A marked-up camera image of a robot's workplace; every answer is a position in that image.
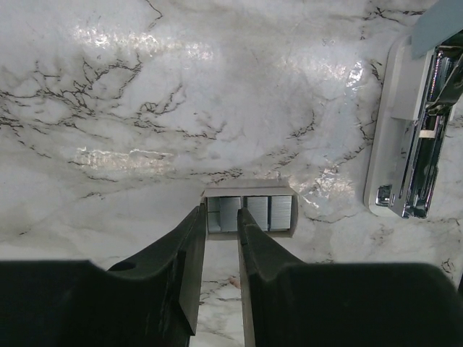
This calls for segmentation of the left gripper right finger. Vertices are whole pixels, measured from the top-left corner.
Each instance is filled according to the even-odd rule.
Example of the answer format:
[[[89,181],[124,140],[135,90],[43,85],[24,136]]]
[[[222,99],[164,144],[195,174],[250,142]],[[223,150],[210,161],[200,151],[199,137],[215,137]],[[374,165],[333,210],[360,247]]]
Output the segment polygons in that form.
[[[237,213],[247,346],[460,346],[462,297],[425,263],[307,264]]]

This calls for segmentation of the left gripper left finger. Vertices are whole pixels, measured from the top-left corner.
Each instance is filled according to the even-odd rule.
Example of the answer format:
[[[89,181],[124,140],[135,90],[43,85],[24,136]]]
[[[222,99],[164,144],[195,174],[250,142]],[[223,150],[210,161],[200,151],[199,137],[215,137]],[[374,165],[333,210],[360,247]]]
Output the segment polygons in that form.
[[[195,334],[205,205],[104,270],[88,260],[1,263],[3,346],[188,346]]]

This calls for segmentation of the staple tray with staples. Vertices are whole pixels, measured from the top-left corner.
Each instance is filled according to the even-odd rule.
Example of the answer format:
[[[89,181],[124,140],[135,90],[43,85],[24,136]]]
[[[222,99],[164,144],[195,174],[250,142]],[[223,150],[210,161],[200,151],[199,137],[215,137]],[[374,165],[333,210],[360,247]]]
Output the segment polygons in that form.
[[[237,237],[238,210],[245,208],[257,225],[272,237],[291,238],[298,221],[298,194],[284,179],[238,179],[205,188],[208,238]]]

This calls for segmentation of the light blue stapler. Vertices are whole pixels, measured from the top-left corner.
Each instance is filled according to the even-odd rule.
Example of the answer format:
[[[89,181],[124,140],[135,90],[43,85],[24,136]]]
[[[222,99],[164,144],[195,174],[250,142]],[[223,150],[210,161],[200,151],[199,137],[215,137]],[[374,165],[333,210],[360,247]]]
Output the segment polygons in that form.
[[[462,2],[438,1],[388,53],[364,191],[377,216],[426,218],[462,97]]]

